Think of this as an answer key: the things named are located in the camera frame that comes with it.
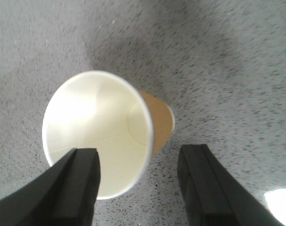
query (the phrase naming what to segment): paper cup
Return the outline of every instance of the paper cup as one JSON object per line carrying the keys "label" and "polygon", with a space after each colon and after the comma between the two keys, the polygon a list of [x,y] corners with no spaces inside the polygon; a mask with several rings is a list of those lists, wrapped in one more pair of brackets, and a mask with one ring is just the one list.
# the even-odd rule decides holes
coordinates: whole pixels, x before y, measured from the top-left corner
{"label": "paper cup", "polygon": [[72,148],[96,148],[97,199],[114,198],[136,184],[154,155],[152,117],[144,98],[124,79],[84,72],[67,80],[49,102],[42,143],[50,166]]}

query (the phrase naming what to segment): speckled countertop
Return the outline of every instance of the speckled countertop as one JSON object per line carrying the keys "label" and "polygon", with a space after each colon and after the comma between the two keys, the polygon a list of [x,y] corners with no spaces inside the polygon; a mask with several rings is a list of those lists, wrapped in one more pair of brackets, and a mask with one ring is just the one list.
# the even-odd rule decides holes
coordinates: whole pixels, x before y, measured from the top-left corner
{"label": "speckled countertop", "polygon": [[182,144],[207,143],[264,205],[286,188],[286,0],[0,0],[0,198],[47,167],[45,108],[71,76],[116,73],[165,100],[176,130],[93,225],[187,225]]}

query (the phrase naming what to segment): cup rim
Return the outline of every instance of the cup rim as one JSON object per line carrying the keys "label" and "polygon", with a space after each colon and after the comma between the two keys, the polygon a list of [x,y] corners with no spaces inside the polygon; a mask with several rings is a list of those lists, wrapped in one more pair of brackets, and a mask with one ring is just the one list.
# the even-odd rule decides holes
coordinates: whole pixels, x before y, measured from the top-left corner
{"label": "cup rim", "polygon": [[48,131],[48,121],[50,119],[50,115],[52,113],[52,101],[54,101],[54,99],[56,98],[56,96],[63,90],[66,88],[66,86],[68,86],[69,84],[73,83],[74,81],[84,78],[85,76],[93,76],[94,74],[102,74],[103,76],[106,76],[110,79],[115,79],[121,83],[123,83],[125,85],[125,87],[127,87],[129,89],[129,91],[134,94],[135,98],[142,104],[143,106],[143,111],[144,111],[144,117],[147,120],[147,147],[146,147],[146,151],[147,154],[145,155],[145,160],[144,160],[144,164],[139,172],[139,174],[136,176],[136,178],[133,180],[132,184],[129,184],[126,188],[124,188],[122,191],[120,191],[117,194],[111,195],[111,196],[106,196],[106,197],[97,197],[97,200],[103,200],[103,199],[110,199],[110,198],[114,198],[117,197],[125,192],[127,192],[128,190],[130,190],[137,182],[138,180],[141,178],[141,176],[145,173],[145,171],[147,170],[147,166],[149,164],[149,161],[151,159],[151,155],[152,155],[152,151],[153,151],[153,143],[154,143],[154,128],[153,128],[153,123],[152,123],[152,117],[150,114],[150,111],[148,109],[148,106],[145,102],[145,100],[143,99],[143,97],[141,96],[141,94],[138,92],[138,90],[136,90],[128,81],[126,81],[125,79],[110,73],[110,72],[105,72],[105,71],[98,71],[98,70],[93,70],[93,71],[86,71],[86,72],[82,72],[79,73],[71,78],[69,78],[67,81],[65,81],[57,90],[56,92],[53,94],[51,100],[48,103],[48,106],[45,110],[45,114],[43,117],[43,121],[42,121],[42,147],[44,150],[44,154],[46,156],[46,159],[49,163],[50,166],[54,165],[54,162],[51,160],[50,158],[50,152],[49,152],[49,148],[48,148],[48,144],[47,144],[47,131]]}

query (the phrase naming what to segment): gray countertop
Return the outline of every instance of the gray countertop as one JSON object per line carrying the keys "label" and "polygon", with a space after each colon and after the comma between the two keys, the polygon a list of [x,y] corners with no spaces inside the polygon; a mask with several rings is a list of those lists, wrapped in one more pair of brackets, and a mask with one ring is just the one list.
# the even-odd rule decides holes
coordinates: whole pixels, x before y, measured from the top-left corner
{"label": "gray countertop", "polygon": [[263,205],[286,188],[286,0],[0,0],[0,198],[48,168],[45,108],[87,70],[166,101],[175,132],[93,225],[186,225],[182,144],[207,143]]}

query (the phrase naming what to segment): granite surface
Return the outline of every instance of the granite surface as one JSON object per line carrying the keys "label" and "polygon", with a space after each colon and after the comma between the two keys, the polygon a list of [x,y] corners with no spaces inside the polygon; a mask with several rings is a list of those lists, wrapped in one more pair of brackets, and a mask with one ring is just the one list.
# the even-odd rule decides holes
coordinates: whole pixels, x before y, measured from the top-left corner
{"label": "granite surface", "polygon": [[286,0],[0,0],[0,198],[48,168],[45,108],[105,70],[166,101],[174,135],[93,225],[187,225],[182,144],[207,143],[263,205],[286,188]]}

